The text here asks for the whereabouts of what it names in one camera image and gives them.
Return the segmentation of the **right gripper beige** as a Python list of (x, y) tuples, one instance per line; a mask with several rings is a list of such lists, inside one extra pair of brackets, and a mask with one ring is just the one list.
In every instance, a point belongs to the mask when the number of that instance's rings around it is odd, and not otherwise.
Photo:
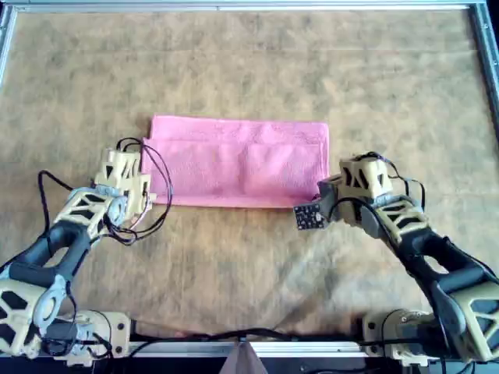
[(392, 193), (388, 169), (381, 156), (368, 153), (339, 162), (339, 173), (318, 182), (319, 212), (326, 222), (362, 223), (368, 206)]

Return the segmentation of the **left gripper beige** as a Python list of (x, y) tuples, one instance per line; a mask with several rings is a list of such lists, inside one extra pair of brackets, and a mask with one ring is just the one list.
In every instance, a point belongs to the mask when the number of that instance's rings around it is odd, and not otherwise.
[(151, 208), (151, 176), (141, 171), (141, 153), (106, 150), (94, 183), (113, 197), (126, 199), (125, 216), (134, 217)]

